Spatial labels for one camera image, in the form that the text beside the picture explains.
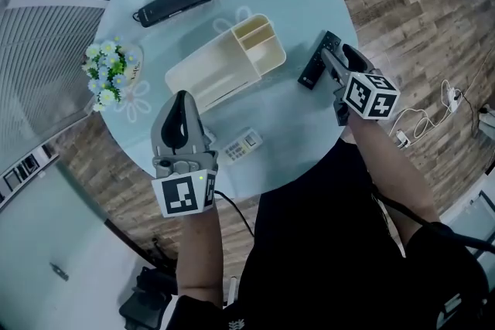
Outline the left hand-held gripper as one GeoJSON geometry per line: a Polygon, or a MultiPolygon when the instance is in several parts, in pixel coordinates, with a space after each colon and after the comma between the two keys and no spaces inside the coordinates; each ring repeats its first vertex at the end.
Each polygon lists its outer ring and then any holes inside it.
{"type": "Polygon", "coordinates": [[[180,91],[158,112],[151,129],[156,177],[152,188],[165,218],[203,213],[213,206],[217,151],[205,151],[193,96],[180,91]]]}

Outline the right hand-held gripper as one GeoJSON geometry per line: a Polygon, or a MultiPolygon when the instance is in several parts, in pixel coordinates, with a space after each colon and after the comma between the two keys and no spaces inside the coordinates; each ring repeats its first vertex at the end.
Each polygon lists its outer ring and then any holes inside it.
{"type": "Polygon", "coordinates": [[[359,50],[343,44],[348,66],[333,52],[322,49],[321,59],[340,84],[333,103],[339,126],[347,125],[352,110],[364,120],[389,120],[400,97],[399,89],[359,50]]]}

